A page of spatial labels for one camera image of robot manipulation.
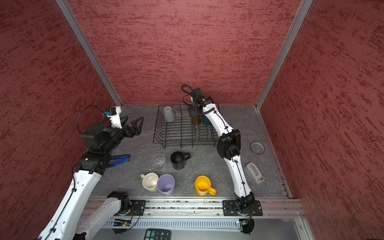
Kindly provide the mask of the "olive green glass cup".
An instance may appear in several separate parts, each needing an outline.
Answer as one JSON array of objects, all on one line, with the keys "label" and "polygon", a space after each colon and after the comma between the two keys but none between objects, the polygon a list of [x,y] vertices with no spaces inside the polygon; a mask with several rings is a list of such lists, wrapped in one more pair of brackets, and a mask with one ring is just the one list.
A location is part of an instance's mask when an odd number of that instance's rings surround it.
[{"label": "olive green glass cup", "polygon": [[201,124],[201,117],[200,116],[194,116],[191,118],[191,123],[193,126],[198,126]]}]

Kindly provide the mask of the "grey white mug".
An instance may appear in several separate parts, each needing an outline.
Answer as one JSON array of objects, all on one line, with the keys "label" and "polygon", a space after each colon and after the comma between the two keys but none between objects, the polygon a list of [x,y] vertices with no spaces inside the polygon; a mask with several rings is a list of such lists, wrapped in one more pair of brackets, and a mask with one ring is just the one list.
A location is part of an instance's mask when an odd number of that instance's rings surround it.
[{"label": "grey white mug", "polygon": [[172,123],[176,119],[176,116],[179,114],[179,112],[176,109],[173,109],[170,106],[165,106],[163,113],[164,113],[164,119],[167,123]]}]

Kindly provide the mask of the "black mug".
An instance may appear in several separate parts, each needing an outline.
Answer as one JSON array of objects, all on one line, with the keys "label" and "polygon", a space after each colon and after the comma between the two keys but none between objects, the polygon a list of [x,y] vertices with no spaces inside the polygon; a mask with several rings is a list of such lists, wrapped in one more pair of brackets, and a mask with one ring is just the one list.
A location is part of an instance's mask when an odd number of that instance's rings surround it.
[{"label": "black mug", "polygon": [[184,153],[184,152],[174,152],[171,154],[171,162],[172,166],[175,170],[182,170],[185,165],[186,161],[190,159],[191,154],[190,153]]}]

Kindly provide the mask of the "lilac plastic cup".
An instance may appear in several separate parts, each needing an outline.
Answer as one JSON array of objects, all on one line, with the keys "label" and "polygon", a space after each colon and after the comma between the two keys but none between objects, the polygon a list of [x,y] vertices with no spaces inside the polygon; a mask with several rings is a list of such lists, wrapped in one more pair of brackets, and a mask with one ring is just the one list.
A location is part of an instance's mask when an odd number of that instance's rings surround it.
[{"label": "lilac plastic cup", "polygon": [[159,177],[157,182],[158,191],[166,196],[170,196],[175,191],[175,179],[169,174]]}]

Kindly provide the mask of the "yellow mug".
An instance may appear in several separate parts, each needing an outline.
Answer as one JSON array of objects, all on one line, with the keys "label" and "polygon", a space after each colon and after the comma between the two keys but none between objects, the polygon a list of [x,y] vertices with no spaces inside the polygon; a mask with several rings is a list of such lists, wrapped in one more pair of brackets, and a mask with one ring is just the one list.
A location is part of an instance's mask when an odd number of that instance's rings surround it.
[{"label": "yellow mug", "polygon": [[206,176],[199,176],[196,179],[195,189],[196,189],[196,193],[201,197],[204,197],[208,194],[212,196],[215,196],[217,194],[217,191],[214,188],[212,188],[210,179]]}]

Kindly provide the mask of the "dark green mug white inside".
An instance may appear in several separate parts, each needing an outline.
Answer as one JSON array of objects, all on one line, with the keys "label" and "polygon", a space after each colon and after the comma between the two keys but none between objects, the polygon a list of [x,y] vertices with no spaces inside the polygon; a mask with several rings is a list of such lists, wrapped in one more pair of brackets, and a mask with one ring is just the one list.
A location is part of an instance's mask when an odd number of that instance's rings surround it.
[{"label": "dark green mug white inside", "polygon": [[205,126],[210,126],[211,125],[211,122],[208,118],[206,117],[203,117],[202,118],[202,123],[205,125]]}]

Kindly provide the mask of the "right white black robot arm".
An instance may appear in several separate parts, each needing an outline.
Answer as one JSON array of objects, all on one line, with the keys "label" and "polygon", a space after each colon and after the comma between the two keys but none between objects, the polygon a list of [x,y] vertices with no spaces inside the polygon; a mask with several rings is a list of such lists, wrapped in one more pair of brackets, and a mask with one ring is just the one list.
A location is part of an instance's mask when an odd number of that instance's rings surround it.
[{"label": "right white black robot arm", "polygon": [[234,183],[236,210],[241,215],[252,211],[256,200],[252,193],[241,163],[241,133],[232,128],[221,115],[214,100],[203,95],[201,89],[193,89],[189,85],[182,85],[182,91],[191,97],[191,104],[183,103],[196,112],[198,116],[205,116],[218,134],[217,152],[227,164]]}]

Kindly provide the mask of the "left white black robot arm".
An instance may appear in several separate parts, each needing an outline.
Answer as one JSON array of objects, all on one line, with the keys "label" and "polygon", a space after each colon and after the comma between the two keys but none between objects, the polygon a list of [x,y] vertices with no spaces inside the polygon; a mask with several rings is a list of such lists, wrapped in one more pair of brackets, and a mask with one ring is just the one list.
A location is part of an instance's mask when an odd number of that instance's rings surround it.
[{"label": "left white black robot arm", "polygon": [[114,167],[112,151],[124,138],[141,134],[144,118],[140,117],[127,124],[125,117],[121,128],[106,127],[104,123],[94,123],[82,134],[88,150],[74,165],[70,186],[54,216],[39,234],[40,240],[91,240],[103,225],[113,216],[133,216],[134,207],[128,193],[111,192],[101,207],[91,214],[81,225],[78,221],[86,203],[106,169]]}]

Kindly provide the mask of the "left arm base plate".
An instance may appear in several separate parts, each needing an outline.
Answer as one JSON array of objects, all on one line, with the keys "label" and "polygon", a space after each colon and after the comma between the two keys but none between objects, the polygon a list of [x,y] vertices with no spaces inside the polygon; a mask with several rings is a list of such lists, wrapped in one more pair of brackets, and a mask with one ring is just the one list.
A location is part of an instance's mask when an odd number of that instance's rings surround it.
[{"label": "left arm base plate", "polygon": [[145,200],[122,201],[119,216],[142,216],[146,206]]}]

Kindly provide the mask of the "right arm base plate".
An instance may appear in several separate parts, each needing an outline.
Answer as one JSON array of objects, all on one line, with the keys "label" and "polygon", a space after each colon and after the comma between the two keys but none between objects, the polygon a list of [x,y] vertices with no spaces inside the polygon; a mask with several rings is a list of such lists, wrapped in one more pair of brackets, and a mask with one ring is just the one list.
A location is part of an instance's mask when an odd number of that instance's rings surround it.
[{"label": "right arm base plate", "polygon": [[254,201],[251,205],[240,205],[235,200],[223,200],[224,216],[263,216],[263,210],[260,201]]}]

